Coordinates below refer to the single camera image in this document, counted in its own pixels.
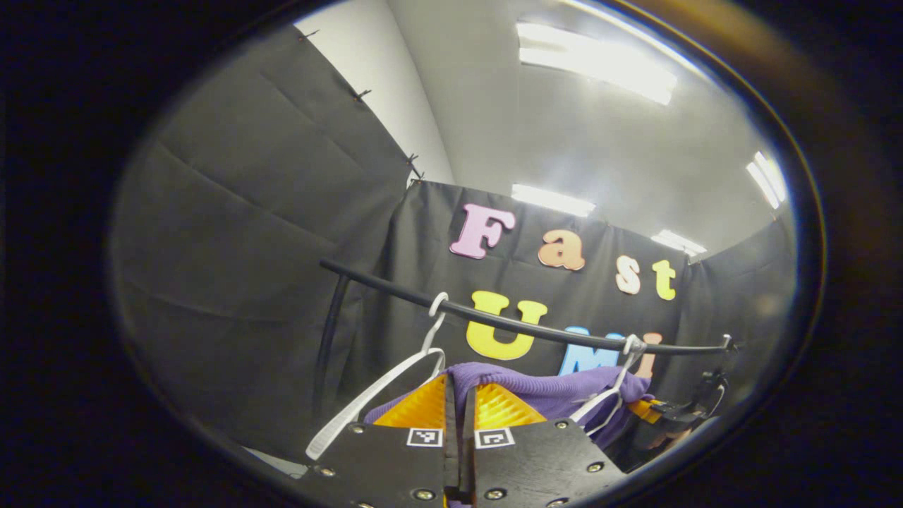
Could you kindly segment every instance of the black curtain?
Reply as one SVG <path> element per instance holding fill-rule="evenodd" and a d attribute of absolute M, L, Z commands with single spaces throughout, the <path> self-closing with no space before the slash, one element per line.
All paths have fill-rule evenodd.
<path fill-rule="evenodd" d="M 516 225 L 504 230 L 498 244 L 488 248 L 484 259 L 472 259 L 449 250 L 467 217 L 464 205 L 475 203 L 513 212 Z M 570 230 L 582 240 L 585 266 L 573 271 L 551 268 L 538 257 L 543 235 L 550 230 Z M 620 255 L 636 259 L 640 291 L 621 292 L 615 283 L 615 260 Z M 676 277 L 671 281 L 677 294 L 664 300 L 656 292 L 652 265 L 667 259 Z M 686 256 L 634 232 L 592 218 L 549 210 L 518 202 L 508 196 L 441 183 L 416 183 L 398 205 L 389 226 L 386 245 L 376 274 L 429 295 L 444 291 L 451 301 L 473 305 L 474 291 L 506 296 L 508 307 L 501 315 L 521 319 L 517 303 L 536 301 L 548 307 L 540 325 L 564 329 L 582 326 L 591 334 L 622 335 L 658 333 L 663 343 L 674 343 L 680 308 L 685 301 Z M 427 309 L 375 290 L 368 292 L 360 327 L 341 372 L 339 401 L 347 402 L 372 381 L 419 351 L 433 323 Z M 447 364 L 494 363 L 537 376 L 559 373 L 566 345 L 535 339 L 528 353 L 515 360 L 495 360 L 475 352 L 466 337 L 468 322 L 449 315 L 436 334 L 434 346 L 447 354 Z M 496 338 L 510 343 L 515 334 L 499 331 Z M 374 405 L 404 394 L 422 382 L 433 367 L 423 361 L 386 389 Z"/>
<path fill-rule="evenodd" d="M 410 172 L 353 94 L 291 25 L 246 43 L 140 147 L 111 235 L 126 338 L 165 393 L 240 444 L 294 460 L 337 280 L 318 262 L 350 243 L 372 268 Z M 338 350 L 350 328 L 340 323 Z"/>
<path fill-rule="evenodd" d="M 796 295 L 796 240 L 785 208 L 767 227 L 687 270 L 687 298 L 675 344 L 720 345 L 729 334 L 736 355 L 656 358 L 650 389 L 661 400 L 689 402 L 703 372 L 730 370 L 724 405 L 755 389 L 782 338 Z"/>

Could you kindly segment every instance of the pink letter f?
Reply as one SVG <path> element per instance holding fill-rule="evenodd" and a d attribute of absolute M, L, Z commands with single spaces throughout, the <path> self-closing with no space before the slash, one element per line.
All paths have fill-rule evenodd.
<path fill-rule="evenodd" d="M 449 250 L 455 254 L 483 259 L 486 257 L 486 250 L 480 245 L 483 238 L 486 238 L 487 246 L 495 247 L 502 236 L 502 226 L 505 226 L 506 230 L 514 228 L 514 213 L 486 208 L 473 203 L 465 204 L 464 211 L 467 212 L 467 219 L 464 221 L 464 227 L 461 228 L 461 235 L 458 241 L 449 247 Z M 489 219 L 501 222 L 501 225 L 494 222 L 490 226 L 486 223 Z"/>

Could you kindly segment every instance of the black metal clip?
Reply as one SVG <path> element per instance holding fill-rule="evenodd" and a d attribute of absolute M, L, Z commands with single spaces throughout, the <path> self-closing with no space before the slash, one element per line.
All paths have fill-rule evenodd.
<path fill-rule="evenodd" d="M 356 102 L 361 102 L 360 98 L 364 97 L 365 95 L 367 95 L 367 94 L 370 93 L 371 91 L 373 91 L 373 90 L 364 90 L 364 91 L 360 92 L 359 94 L 356 94 L 356 95 L 352 96 L 352 98 L 354 98 L 354 100 L 355 100 Z"/>
<path fill-rule="evenodd" d="M 308 33 L 307 35 L 304 35 L 304 33 L 302 33 L 301 37 L 298 37 L 298 40 L 301 42 L 304 42 L 304 41 L 308 40 L 311 37 L 311 35 L 314 35 L 315 33 L 319 32 L 319 31 L 320 31 L 319 29 L 314 30 L 313 32 Z"/>
<path fill-rule="evenodd" d="M 414 170 L 414 174 L 417 175 L 417 180 L 423 180 L 426 172 L 420 173 L 417 171 L 417 168 L 414 167 L 414 159 L 416 159 L 417 157 L 419 157 L 419 155 L 411 154 L 411 156 L 406 159 L 406 162 L 407 165 L 411 166 L 411 169 Z"/>

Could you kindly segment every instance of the black clothing rack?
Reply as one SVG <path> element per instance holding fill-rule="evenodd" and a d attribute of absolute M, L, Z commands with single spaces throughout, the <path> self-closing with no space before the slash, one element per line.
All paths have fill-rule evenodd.
<path fill-rule="evenodd" d="M 329 360 L 330 350 L 332 348 L 332 337 L 335 335 L 336 321 L 339 317 L 342 301 L 345 299 L 345 292 L 348 289 L 348 283 L 351 280 L 359 282 L 365 286 L 373 287 L 392 296 L 397 296 L 403 300 L 407 300 L 413 304 L 429 308 L 433 304 L 435 296 L 425 295 L 423 293 L 412 291 L 406 287 L 399 286 L 394 282 L 390 282 L 383 278 L 369 275 L 364 272 L 349 268 L 341 263 L 331 259 L 321 259 L 320 265 L 330 271 L 339 274 L 339 282 L 336 284 L 335 292 L 332 294 L 332 302 L 330 303 L 329 313 L 326 315 L 326 325 L 323 327 L 323 337 L 320 340 L 320 350 L 317 352 L 317 362 L 315 367 L 315 378 L 313 381 L 313 410 L 314 417 L 319 421 L 323 411 L 323 385 L 326 381 L 326 365 Z M 610 351 L 620 351 L 624 349 L 624 341 L 620 339 L 608 339 L 605 337 L 594 337 L 591 335 L 575 334 L 573 332 L 565 332 L 556 330 L 547 326 L 531 325 L 502 317 L 500 315 L 489 314 L 479 311 L 470 306 L 456 304 L 450 300 L 443 300 L 438 310 L 454 314 L 470 321 L 482 323 L 484 325 L 494 326 L 502 330 L 514 332 L 518 334 L 527 334 L 533 337 L 542 338 L 557 343 L 572 343 L 578 345 L 589 346 L 597 349 L 606 349 Z M 730 338 L 720 346 L 678 346 L 678 345 L 662 345 L 647 344 L 646 353 L 665 354 L 665 355 L 688 355 L 688 354 L 718 354 L 726 353 L 732 347 Z"/>

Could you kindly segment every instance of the fisheye lens view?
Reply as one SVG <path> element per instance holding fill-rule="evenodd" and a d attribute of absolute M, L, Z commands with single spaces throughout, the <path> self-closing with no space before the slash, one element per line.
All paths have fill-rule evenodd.
<path fill-rule="evenodd" d="M 144 380 L 317 505 L 670 475 L 794 360 L 820 226 L 768 104 L 618 5 L 347 0 L 202 70 L 112 213 Z"/>

